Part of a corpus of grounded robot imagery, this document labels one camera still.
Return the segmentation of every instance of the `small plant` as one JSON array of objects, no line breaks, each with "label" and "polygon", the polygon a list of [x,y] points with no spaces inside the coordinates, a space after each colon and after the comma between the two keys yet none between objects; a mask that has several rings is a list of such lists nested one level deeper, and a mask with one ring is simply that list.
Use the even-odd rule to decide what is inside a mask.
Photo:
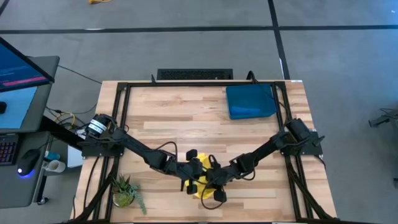
[{"label": "small plant", "polygon": [[113,179],[112,193],[113,202],[116,206],[124,208],[129,206],[134,199],[137,199],[139,206],[144,215],[147,214],[147,210],[144,205],[141,194],[137,191],[141,188],[140,185],[131,185],[129,183],[130,177],[127,180],[123,175],[119,176],[119,180]]}]

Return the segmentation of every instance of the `white cup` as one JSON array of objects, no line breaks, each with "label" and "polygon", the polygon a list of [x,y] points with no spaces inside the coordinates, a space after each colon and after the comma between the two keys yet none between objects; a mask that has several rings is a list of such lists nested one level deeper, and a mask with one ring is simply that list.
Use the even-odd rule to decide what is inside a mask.
[{"label": "white cup", "polygon": [[44,167],[46,171],[50,172],[63,172],[66,168],[65,163],[61,161],[51,161]]}]

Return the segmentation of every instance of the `wooden tabletop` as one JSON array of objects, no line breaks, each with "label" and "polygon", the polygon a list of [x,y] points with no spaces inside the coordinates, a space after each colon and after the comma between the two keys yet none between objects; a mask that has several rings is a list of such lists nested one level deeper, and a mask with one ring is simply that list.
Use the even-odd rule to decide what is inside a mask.
[{"label": "wooden tabletop", "polygon": [[[116,81],[103,82],[96,113],[111,114]],[[301,118],[313,127],[302,82],[285,81],[293,118]],[[230,120],[224,86],[133,87],[126,124],[129,134],[151,148],[175,141],[178,159],[183,161],[190,149],[214,154],[222,166],[236,156],[251,152],[278,132],[276,115],[270,118]],[[118,110],[121,115],[123,94]],[[164,147],[174,153],[173,146]],[[84,161],[76,191],[76,215],[83,208],[88,176],[95,158]],[[325,168],[313,156],[302,156],[309,191],[331,216],[335,216]],[[98,189],[102,159],[91,178],[88,202]],[[269,222],[295,220],[284,158],[275,152],[256,167],[253,181],[235,180],[224,189],[228,201],[216,210],[206,210],[200,199],[180,192],[180,180],[151,170],[144,161],[125,150],[119,174],[130,175],[132,184],[141,184],[147,207],[143,215],[137,202],[128,208],[113,206],[111,222]],[[302,194],[298,191],[301,214],[305,217]],[[104,218],[108,192],[104,194],[100,218]],[[212,198],[207,206],[218,204]]]}]

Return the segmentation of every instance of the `computer monitor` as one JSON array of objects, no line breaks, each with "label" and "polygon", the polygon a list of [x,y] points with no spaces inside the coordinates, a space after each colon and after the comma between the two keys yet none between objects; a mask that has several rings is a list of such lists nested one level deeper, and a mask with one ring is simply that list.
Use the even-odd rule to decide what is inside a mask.
[{"label": "computer monitor", "polygon": [[54,82],[54,78],[0,37],[0,92]]}]

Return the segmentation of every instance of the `blue box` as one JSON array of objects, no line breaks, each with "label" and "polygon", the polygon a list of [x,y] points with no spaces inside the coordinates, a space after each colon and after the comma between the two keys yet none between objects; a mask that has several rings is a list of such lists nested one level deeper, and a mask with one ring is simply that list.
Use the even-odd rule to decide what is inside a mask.
[{"label": "blue box", "polygon": [[271,85],[250,84],[226,87],[229,118],[267,118],[276,113]]}]

